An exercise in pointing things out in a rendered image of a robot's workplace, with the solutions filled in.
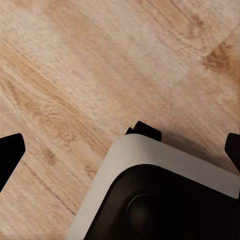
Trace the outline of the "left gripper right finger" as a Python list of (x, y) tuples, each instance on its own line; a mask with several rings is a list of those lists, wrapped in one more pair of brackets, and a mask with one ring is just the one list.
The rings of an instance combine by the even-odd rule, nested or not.
[(240, 172), (240, 135), (229, 133), (225, 142), (224, 150)]

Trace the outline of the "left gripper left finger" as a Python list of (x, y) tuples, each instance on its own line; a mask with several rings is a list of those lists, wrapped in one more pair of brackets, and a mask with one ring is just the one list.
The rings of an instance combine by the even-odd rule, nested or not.
[(21, 133), (0, 139), (0, 192), (26, 151)]

